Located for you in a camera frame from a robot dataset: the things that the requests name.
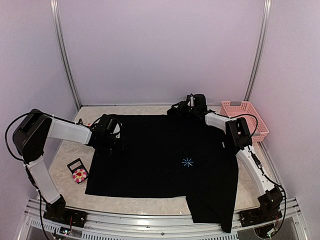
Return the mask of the black t-shirt blue logo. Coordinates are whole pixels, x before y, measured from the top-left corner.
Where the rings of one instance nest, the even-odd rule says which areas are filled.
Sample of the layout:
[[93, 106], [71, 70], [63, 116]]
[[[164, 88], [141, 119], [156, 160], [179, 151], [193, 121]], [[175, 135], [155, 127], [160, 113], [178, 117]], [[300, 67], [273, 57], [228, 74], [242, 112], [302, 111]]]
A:
[[225, 133], [169, 115], [116, 115], [124, 151], [94, 152], [85, 193], [117, 198], [185, 197], [194, 223], [230, 233], [239, 167]]

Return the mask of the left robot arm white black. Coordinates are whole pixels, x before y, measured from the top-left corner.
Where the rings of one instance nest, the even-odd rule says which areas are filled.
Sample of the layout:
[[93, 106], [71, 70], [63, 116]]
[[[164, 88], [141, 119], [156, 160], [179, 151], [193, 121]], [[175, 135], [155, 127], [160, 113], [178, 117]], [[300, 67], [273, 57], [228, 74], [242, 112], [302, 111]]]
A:
[[122, 152], [127, 147], [123, 124], [115, 116], [103, 114], [93, 124], [85, 125], [82, 120], [66, 120], [39, 109], [32, 109], [17, 120], [21, 122], [12, 134], [12, 142], [18, 155], [13, 158], [23, 162], [30, 182], [37, 190], [41, 203], [45, 204], [45, 209], [40, 212], [41, 219], [70, 228], [83, 228], [87, 213], [66, 206], [45, 164], [47, 140], [73, 142], [109, 154]]

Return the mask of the pink plastic basket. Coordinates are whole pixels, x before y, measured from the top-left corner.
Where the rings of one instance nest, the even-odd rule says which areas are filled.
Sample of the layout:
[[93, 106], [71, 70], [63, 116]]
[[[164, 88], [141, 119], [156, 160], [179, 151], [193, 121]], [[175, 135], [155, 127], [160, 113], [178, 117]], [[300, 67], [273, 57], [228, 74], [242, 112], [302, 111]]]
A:
[[269, 134], [266, 124], [249, 101], [222, 101], [220, 114], [227, 117], [240, 115], [245, 118], [254, 143], [262, 142]]

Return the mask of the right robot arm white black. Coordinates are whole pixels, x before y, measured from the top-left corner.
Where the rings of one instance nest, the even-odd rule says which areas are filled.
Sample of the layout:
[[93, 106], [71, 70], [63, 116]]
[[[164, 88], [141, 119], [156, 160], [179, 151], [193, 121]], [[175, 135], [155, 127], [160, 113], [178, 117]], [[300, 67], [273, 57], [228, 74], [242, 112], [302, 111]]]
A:
[[203, 94], [189, 94], [185, 101], [173, 104], [167, 111], [169, 116], [184, 119], [199, 120], [208, 126], [225, 131], [227, 142], [236, 157], [244, 164], [250, 177], [256, 183], [260, 196], [257, 208], [240, 211], [242, 227], [249, 227], [278, 221], [283, 224], [287, 211], [281, 210], [281, 204], [286, 204], [286, 191], [281, 184], [270, 179], [253, 146], [253, 133], [245, 119], [245, 114], [225, 116], [208, 109], [206, 97]]

